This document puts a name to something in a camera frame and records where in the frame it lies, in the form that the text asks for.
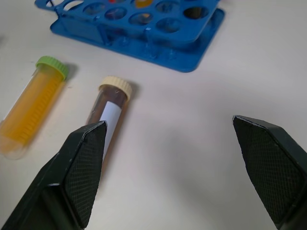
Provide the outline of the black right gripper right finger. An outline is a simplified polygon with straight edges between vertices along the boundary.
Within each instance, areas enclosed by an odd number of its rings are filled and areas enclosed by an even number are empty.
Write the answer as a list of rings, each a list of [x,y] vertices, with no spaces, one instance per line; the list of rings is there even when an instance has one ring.
[[[248,176],[277,230],[307,230],[307,152],[280,126],[236,115]]]

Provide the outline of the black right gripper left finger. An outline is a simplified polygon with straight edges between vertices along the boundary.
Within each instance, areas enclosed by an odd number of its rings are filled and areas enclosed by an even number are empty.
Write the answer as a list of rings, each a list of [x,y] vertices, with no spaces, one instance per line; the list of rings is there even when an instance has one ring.
[[[107,124],[69,134],[38,172],[1,230],[84,230],[99,187]]]

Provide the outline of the cream-capped brown tube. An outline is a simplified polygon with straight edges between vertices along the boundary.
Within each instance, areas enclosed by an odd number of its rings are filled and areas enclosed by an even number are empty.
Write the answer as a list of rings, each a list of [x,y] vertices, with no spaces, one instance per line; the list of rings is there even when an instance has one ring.
[[[86,123],[106,122],[104,154],[107,153],[123,107],[130,100],[131,94],[132,86],[128,81],[116,76],[105,77],[99,86],[99,94]]]

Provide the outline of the green-capped yellow tube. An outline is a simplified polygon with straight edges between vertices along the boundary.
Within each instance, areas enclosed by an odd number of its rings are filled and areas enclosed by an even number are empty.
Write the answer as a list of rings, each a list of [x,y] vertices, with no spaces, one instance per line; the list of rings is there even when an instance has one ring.
[[[0,122],[0,154],[21,158],[38,134],[58,99],[69,74],[68,67],[51,56],[42,56],[31,80]]]

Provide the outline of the blue tube rack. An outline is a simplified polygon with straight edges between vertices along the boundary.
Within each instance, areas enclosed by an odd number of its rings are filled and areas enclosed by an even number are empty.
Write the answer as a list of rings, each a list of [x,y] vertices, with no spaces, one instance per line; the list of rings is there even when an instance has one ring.
[[[35,0],[53,11],[53,33],[179,72],[194,71],[225,13],[219,0]]]

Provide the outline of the blurry orange-brown object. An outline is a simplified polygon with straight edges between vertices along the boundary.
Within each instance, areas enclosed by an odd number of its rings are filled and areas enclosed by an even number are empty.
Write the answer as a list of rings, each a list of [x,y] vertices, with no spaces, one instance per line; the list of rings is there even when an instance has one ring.
[[[136,8],[145,8],[152,4],[153,0],[135,0]]]

